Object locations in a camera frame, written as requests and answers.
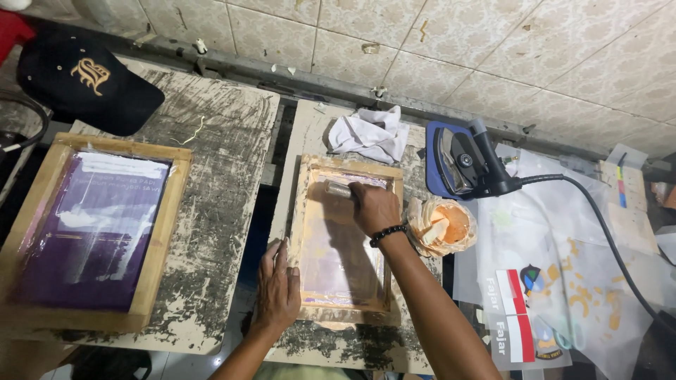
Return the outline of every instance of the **hand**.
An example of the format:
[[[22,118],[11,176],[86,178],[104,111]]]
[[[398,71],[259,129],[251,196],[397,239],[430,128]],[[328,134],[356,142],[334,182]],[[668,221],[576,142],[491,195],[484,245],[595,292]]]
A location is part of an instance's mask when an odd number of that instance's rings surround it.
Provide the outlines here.
[[[300,270],[287,263],[288,238],[272,245],[258,267],[258,314],[251,326],[267,330],[277,338],[298,317]]]
[[[354,204],[354,220],[369,237],[387,227],[402,223],[399,198],[394,193],[359,182],[350,183],[349,187],[359,199]]]

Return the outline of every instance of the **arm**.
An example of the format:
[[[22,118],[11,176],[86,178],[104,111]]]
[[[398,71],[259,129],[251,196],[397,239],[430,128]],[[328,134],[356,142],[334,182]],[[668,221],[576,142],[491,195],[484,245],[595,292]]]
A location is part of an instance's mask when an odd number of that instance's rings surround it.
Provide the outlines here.
[[[272,345],[298,316],[300,272],[296,267],[288,268],[287,241],[275,243],[260,260],[256,320],[244,340],[209,380],[250,380]]]
[[[380,187],[350,184],[359,199],[355,220],[368,235],[402,223],[399,199]],[[491,357],[460,309],[418,258],[406,234],[379,240],[406,300],[422,349],[440,379],[501,379]]]

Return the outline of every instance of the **red stool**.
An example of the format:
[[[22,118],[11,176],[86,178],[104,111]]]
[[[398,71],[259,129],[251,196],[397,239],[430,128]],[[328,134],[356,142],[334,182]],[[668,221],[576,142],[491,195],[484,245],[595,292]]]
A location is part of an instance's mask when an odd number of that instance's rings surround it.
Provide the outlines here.
[[[0,9],[0,65],[16,43],[23,44],[33,36],[35,32],[18,14]]]

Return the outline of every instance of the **white cloth rag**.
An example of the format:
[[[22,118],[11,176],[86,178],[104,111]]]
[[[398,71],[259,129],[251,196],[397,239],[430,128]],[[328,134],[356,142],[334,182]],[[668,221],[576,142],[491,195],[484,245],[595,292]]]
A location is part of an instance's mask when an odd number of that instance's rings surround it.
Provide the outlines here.
[[[342,116],[329,131],[331,153],[354,151],[364,157],[391,164],[399,162],[408,139],[408,124],[399,122],[402,111],[398,105],[389,111],[362,108],[352,116]],[[385,127],[372,123],[383,122]]]

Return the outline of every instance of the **purple fabric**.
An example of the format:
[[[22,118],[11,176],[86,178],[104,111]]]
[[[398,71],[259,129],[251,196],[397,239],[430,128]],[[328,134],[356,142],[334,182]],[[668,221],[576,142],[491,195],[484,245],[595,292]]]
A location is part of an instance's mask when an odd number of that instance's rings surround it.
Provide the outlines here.
[[[160,179],[84,172],[76,156],[29,249],[14,301],[128,311],[168,169]]]

